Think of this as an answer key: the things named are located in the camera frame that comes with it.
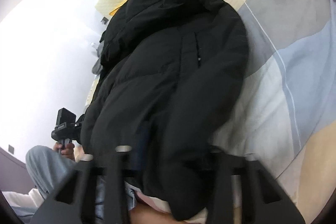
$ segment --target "stitching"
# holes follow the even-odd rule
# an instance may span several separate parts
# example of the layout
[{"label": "stitching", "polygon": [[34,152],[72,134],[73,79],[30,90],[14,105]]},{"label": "stitching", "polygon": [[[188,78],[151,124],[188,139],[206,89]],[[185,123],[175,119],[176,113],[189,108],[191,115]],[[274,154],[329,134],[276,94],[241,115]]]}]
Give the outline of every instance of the stitching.
[{"label": "stitching", "polygon": [[299,141],[299,146],[300,146],[300,150],[302,149],[302,145],[301,145],[301,140],[300,140],[300,135],[299,135],[299,129],[297,127],[297,122],[296,122],[296,115],[295,115],[295,104],[294,104],[294,98],[293,98],[293,94],[292,92],[290,91],[288,85],[287,85],[287,77],[286,77],[286,74],[287,74],[287,70],[286,70],[286,66],[285,66],[285,63],[281,57],[281,55],[279,54],[278,50],[275,48],[272,40],[270,39],[270,37],[268,36],[268,34],[265,32],[264,28],[261,26],[260,22],[257,20],[256,16],[253,14],[252,10],[250,9],[250,7],[246,4],[246,2],[244,2],[244,4],[246,5],[246,7],[250,10],[252,16],[254,17],[254,19],[257,21],[259,27],[261,28],[261,30],[264,32],[264,34],[266,35],[267,39],[270,41],[270,43],[272,44],[272,47],[274,48],[275,52],[277,53],[277,55],[279,56],[279,59],[281,60],[281,63],[283,65],[283,69],[285,71],[284,73],[284,82],[285,82],[285,85],[286,85],[286,88],[290,94],[290,97],[291,97],[291,101],[292,101],[292,104],[293,104],[293,114],[294,114],[294,124],[295,124],[295,129],[296,129],[296,133],[297,133],[297,137],[298,137],[298,141]]}]

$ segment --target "gray pants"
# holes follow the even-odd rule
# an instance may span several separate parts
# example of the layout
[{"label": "gray pants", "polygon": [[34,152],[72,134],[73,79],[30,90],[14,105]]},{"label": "gray pants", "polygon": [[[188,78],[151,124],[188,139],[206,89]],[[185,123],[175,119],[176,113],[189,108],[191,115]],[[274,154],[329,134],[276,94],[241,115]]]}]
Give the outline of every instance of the gray pants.
[{"label": "gray pants", "polygon": [[[49,193],[51,193],[74,168],[75,164],[74,161],[59,155],[52,149],[40,145],[30,149],[26,155],[27,171],[44,199],[48,197]],[[104,190],[105,182],[102,178],[99,178],[97,181],[95,209],[97,222],[99,222],[99,219],[103,219]],[[136,206],[137,201],[133,190],[128,186],[126,186],[126,193],[128,209],[131,210]],[[25,224],[29,224],[32,216],[38,209],[35,207],[12,208]]]}]

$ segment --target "bed sheet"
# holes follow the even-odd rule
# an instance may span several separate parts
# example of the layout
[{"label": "bed sheet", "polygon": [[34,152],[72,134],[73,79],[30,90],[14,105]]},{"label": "bed sheet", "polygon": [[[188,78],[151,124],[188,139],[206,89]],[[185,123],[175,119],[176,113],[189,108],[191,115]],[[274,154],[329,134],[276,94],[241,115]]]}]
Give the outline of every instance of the bed sheet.
[{"label": "bed sheet", "polygon": [[[241,16],[251,54],[240,98],[214,144],[254,154],[309,224],[336,188],[336,0],[224,1]],[[169,212],[166,202],[152,203]],[[205,218],[202,211],[190,222]]]}]

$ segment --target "leg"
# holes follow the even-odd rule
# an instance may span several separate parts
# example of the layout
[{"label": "leg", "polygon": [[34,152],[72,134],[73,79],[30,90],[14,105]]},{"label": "leg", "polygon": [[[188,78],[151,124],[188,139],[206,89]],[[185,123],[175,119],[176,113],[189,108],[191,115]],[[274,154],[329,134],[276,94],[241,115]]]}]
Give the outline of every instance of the leg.
[{"label": "leg", "polygon": [[27,171],[44,199],[76,163],[46,146],[35,146],[26,155]]}]

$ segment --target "wall outlet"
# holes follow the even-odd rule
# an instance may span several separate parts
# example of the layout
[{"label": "wall outlet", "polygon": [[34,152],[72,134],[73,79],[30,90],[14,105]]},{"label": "wall outlet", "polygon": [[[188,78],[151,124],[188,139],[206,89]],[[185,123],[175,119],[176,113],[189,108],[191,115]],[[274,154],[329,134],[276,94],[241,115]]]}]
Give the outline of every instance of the wall outlet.
[{"label": "wall outlet", "polygon": [[14,147],[11,145],[8,145],[8,152],[14,155]]}]

